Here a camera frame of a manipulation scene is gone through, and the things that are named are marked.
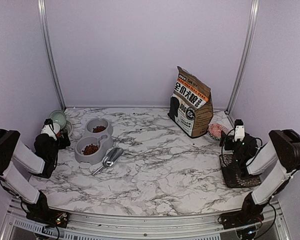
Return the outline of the grey double pet bowl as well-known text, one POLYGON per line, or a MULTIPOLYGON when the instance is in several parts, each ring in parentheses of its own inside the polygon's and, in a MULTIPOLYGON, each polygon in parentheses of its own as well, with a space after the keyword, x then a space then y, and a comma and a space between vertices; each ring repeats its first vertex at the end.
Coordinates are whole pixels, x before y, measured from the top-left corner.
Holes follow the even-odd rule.
POLYGON ((82 138, 76 143, 75 160, 78 163, 90 163, 91 165, 100 163, 108 149, 114 145, 113 131, 111 123, 105 118, 89 120, 85 125, 82 138), (85 149, 91 145, 97 146, 98 150, 91 154, 84 154, 85 149))

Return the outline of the metal food scoop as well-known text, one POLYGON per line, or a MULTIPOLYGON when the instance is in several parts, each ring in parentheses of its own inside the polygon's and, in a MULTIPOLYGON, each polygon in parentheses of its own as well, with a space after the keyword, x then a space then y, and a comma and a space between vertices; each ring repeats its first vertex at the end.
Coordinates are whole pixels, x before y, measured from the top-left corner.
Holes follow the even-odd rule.
POLYGON ((101 163, 102 165, 95 170, 92 175, 96 175, 98 172, 100 172, 103 169, 108 169, 108 168, 112 168, 117 160, 119 159, 119 157, 123 154, 124 150, 121 147, 115 147, 113 149, 111 149, 102 159, 101 163))

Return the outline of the brown dog food bag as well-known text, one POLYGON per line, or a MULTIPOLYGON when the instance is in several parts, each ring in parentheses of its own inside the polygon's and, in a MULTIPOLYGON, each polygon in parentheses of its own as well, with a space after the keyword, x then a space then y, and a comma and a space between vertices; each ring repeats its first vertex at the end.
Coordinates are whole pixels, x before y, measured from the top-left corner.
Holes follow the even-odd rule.
POLYGON ((177 69, 167 115, 190 138, 199 138, 208 132, 214 116, 211 88, 182 67, 177 69))

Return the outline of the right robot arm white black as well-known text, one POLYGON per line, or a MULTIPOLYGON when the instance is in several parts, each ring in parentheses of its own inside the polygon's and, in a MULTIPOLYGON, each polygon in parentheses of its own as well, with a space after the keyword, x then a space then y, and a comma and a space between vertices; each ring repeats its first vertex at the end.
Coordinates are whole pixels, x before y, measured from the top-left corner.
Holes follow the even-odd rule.
POLYGON ((258 139, 246 134, 237 139, 223 134, 219 155, 221 172, 229 188, 253 188, 240 210, 223 213, 224 229, 262 221, 263 210, 280 193, 293 175, 300 171, 300 135, 292 129, 271 130, 269 141, 258 146, 258 139))

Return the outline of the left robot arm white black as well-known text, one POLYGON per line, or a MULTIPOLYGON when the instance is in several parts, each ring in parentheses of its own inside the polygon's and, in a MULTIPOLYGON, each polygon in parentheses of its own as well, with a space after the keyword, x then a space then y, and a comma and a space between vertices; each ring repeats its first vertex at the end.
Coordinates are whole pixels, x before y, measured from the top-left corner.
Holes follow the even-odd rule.
POLYGON ((58 163, 59 140, 41 133, 35 139, 34 148, 32 151, 21 141, 19 131, 0 129, 0 183, 20 199, 27 219, 66 228, 70 214, 50 208, 46 195, 32 186, 15 166, 18 162, 31 175, 50 178, 58 163))

